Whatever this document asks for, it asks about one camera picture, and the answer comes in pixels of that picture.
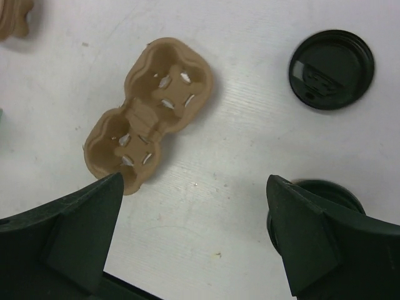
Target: white tabletop surface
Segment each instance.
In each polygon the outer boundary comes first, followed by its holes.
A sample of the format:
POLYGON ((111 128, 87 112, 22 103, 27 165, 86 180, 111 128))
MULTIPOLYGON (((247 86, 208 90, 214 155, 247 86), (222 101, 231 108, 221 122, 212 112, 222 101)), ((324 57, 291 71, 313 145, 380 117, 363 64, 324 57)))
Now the white tabletop surface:
POLYGON ((0 44, 0 218, 94 181, 90 130, 146 44, 172 36, 212 66, 216 92, 124 198, 105 270, 168 300, 291 299, 266 234, 270 174, 337 182, 400 224, 399 14, 390 0, 37 0, 30 36, 0 44), (287 80, 295 47, 324 29, 376 58, 367 94, 329 113, 287 80))

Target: brown cardboard object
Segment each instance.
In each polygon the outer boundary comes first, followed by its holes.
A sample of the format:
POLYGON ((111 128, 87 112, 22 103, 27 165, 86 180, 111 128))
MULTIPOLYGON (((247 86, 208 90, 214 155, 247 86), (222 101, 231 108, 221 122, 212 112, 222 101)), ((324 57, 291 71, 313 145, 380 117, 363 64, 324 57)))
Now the brown cardboard object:
POLYGON ((166 37, 147 45, 124 89, 124 104, 102 115, 86 140, 84 157, 98 179, 121 172, 129 195, 155 172, 163 136, 185 128, 205 105, 213 74, 200 55, 166 37))
POLYGON ((28 35, 26 15, 33 6, 33 0, 0 0, 0 41, 10 35, 18 38, 28 35))

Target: white table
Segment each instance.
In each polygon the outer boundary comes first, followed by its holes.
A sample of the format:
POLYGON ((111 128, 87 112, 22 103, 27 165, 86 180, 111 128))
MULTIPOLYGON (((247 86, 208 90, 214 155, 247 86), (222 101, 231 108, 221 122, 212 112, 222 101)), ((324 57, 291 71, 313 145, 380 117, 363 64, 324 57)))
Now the white table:
POLYGON ((266 234, 266 179, 328 179, 400 224, 400 4, 330 0, 37 0, 32 34, 0 45, 0 218, 94 181, 82 145, 124 100, 126 74, 173 36, 217 90, 164 141, 157 174, 124 198, 105 270, 164 299, 290 299, 266 234), (324 29, 360 35, 371 89, 320 113, 296 99, 295 47, 324 29))

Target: black circular object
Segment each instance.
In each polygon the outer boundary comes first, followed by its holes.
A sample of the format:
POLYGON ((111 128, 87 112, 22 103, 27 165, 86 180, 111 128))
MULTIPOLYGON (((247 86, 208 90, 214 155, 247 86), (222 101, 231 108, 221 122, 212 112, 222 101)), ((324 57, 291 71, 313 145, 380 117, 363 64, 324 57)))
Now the black circular object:
POLYGON ((371 85, 375 62, 368 45, 342 30, 319 32, 296 49, 289 82, 308 106, 333 110, 357 101, 371 85))
MULTIPOLYGON (((344 206, 345 208, 357 211, 365 215, 365 211, 360 201, 355 195, 352 194, 348 189, 333 183, 331 181, 310 179, 294 182, 295 185, 305 189, 306 191, 313 193, 321 198, 327 199, 338 205, 344 206)), ((276 232, 274 230, 274 224, 270 213, 267 216, 267 231, 269 238, 271 239, 272 245, 275 250, 280 254, 278 240, 276 238, 276 232)))

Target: brown cardboard cup holder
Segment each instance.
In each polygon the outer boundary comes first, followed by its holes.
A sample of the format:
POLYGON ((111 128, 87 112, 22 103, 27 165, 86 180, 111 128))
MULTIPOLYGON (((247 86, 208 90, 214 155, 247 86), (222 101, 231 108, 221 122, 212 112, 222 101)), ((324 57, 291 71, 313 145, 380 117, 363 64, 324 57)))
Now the brown cardboard cup holder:
POLYGON ((0 0, 0 41, 13 35, 22 38, 29 33, 26 15, 33 0, 0 0))
POLYGON ((121 172, 124 194, 135 193, 156 170, 160 142, 185 128, 213 89, 208 63, 177 39, 147 45, 125 79, 124 104, 105 112, 84 145, 98 179, 121 172))

